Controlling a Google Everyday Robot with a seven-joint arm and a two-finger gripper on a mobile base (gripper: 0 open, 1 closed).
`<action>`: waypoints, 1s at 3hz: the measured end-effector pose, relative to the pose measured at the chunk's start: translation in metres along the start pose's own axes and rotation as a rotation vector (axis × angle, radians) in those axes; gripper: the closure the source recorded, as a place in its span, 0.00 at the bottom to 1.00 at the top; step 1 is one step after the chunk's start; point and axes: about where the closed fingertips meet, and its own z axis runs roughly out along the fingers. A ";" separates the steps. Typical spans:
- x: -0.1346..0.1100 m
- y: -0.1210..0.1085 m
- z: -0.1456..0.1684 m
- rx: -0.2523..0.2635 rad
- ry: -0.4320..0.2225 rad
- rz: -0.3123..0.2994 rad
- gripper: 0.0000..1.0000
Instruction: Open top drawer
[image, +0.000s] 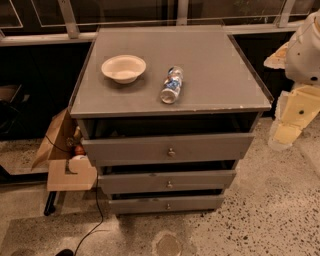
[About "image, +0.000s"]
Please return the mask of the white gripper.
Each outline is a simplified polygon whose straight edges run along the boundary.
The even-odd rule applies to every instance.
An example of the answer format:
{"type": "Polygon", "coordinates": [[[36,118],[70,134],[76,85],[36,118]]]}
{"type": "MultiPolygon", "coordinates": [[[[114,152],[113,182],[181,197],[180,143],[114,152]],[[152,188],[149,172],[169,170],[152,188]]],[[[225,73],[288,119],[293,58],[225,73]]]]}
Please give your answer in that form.
{"type": "Polygon", "coordinates": [[[315,19],[306,21],[273,54],[264,66],[284,69],[295,84],[290,92],[282,91],[276,105],[268,145],[275,151],[293,145],[302,131],[320,112],[320,31],[315,19]]]}

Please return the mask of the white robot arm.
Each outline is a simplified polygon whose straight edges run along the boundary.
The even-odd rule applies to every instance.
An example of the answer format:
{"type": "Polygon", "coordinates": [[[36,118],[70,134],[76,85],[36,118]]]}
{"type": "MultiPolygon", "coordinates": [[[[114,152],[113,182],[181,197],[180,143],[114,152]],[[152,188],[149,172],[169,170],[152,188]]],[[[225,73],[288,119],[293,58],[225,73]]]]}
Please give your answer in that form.
{"type": "Polygon", "coordinates": [[[283,69],[294,82],[277,100],[268,145],[276,151],[291,147],[320,112],[320,10],[311,13],[290,40],[264,65],[283,69]]]}

